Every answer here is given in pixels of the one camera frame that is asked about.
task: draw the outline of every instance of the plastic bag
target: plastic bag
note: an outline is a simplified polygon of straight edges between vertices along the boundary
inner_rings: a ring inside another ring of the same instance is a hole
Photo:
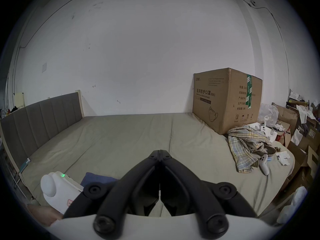
[[[268,127],[273,127],[278,121],[279,111],[278,108],[274,105],[268,105],[261,103],[260,110],[258,115],[258,121],[266,121]]]
[[[295,213],[295,211],[298,209],[306,195],[307,190],[304,186],[297,188],[296,192],[294,193],[291,204],[283,207],[282,211],[279,214],[279,217],[277,218],[277,222],[279,224],[287,223],[292,217],[292,215]]]

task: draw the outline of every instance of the mattress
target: mattress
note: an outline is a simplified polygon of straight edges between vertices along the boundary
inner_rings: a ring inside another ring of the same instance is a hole
[[[288,151],[279,142],[273,146]],[[84,117],[50,139],[31,155],[22,180],[34,198],[47,205],[40,180],[61,171],[80,183],[86,172],[123,177],[153,150],[167,150],[201,180],[230,182],[259,215],[271,203],[294,167],[276,156],[268,162],[270,174],[260,168],[238,173],[228,140],[192,113],[138,114]]]

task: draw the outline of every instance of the wooden frame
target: wooden frame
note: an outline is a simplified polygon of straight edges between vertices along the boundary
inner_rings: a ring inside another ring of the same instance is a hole
[[[80,90],[75,90],[75,92],[78,93],[78,96],[79,96],[79,104],[80,104],[80,109],[81,109],[81,114],[82,114],[82,118],[84,118],[85,115],[83,114],[82,101],[81,101],[81,91],[80,91]]]

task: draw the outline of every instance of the white paper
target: white paper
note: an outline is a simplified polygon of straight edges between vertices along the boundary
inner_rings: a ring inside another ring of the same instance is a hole
[[[296,105],[297,110],[299,111],[300,120],[302,124],[305,124],[307,122],[307,117],[310,117],[311,119],[316,119],[315,116],[312,114],[310,110],[303,110],[301,106]]]
[[[290,165],[288,158],[290,158],[290,155],[288,154],[287,151],[282,151],[279,153],[276,153],[278,161],[283,165],[283,166],[288,166]]]
[[[302,137],[303,137],[303,135],[298,131],[298,129],[296,129],[294,131],[294,134],[293,134],[292,138],[291,138],[291,141],[294,144],[296,144],[296,146],[298,146],[300,141],[301,141],[301,139],[302,139]]]
[[[280,157],[280,156],[277,156],[277,158],[278,158],[278,161],[279,161],[283,166],[288,166],[288,165],[290,165],[290,163],[288,162],[288,159],[282,158],[282,157]]]
[[[290,96],[289,96],[289,98],[292,98],[292,99],[297,100],[297,101],[301,101],[301,100],[302,100],[302,96],[299,95],[299,94],[297,94],[297,93],[295,93],[295,92],[292,91],[291,89],[290,89]]]
[[[282,158],[290,158],[290,155],[288,154],[287,151],[279,152],[279,153],[277,153],[277,156],[280,156]]]

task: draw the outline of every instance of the cardboard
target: cardboard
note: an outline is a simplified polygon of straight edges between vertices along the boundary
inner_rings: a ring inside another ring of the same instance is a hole
[[[288,186],[284,190],[284,195],[282,199],[288,198],[292,193],[294,193],[297,188],[300,186],[304,186],[306,189],[309,188],[309,184],[307,181],[307,174],[309,171],[309,167],[302,167],[299,172],[295,175],[295,177],[289,182]]]
[[[302,139],[299,142],[298,147],[300,149],[302,149],[303,151],[308,152],[309,143],[310,143],[310,140],[307,139],[306,137],[302,136]]]
[[[226,134],[257,122],[261,95],[261,79],[232,68],[194,74],[193,113],[216,133]]]
[[[308,166],[307,160],[308,155],[306,152],[303,152],[296,144],[292,141],[289,143],[288,150],[294,155],[295,162],[300,166]]]
[[[315,151],[309,146],[308,150],[308,160],[307,160],[308,166],[311,168],[310,175],[314,179],[318,164],[319,164],[319,156],[315,153]]]
[[[306,152],[296,146],[296,144],[294,144],[292,141],[288,145],[288,150],[294,155],[295,158],[292,173],[287,177],[289,180],[292,180],[301,167],[308,166],[308,155]]]
[[[318,132],[314,127],[310,126],[309,132],[306,137],[310,141],[309,146],[314,151],[317,151],[320,145],[320,132]]]
[[[278,111],[279,111],[278,120],[281,120],[291,125],[290,133],[291,135],[293,135],[297,125],[298,114],[288,108],[279,106],[275,103],[272,103],[272,105],[278,108]]]

